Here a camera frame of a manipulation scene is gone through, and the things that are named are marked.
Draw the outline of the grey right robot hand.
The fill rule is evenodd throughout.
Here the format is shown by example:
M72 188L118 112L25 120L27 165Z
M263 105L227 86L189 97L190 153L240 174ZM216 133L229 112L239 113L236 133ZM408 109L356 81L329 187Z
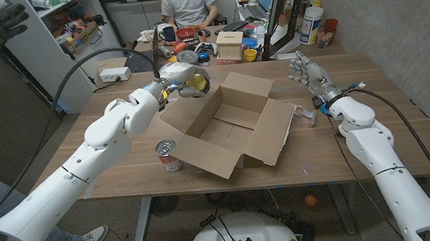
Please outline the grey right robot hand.
M294 52L294 57L289 62L295 75L287 78L308 87L310 93L318 97L323 103L333 102L335 98L341 98L342 91L335 86L330 75L316 62L311 61L299 50Z

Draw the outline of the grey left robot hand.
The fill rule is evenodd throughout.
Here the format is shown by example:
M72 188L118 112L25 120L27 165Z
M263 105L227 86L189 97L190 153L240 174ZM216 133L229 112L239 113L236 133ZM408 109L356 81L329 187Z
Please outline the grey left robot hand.
M210 75L205 69L187 62L164 65L159 70L159 78L144 87L156 99L163 90L178 91L182 98L201 98L210 89Z

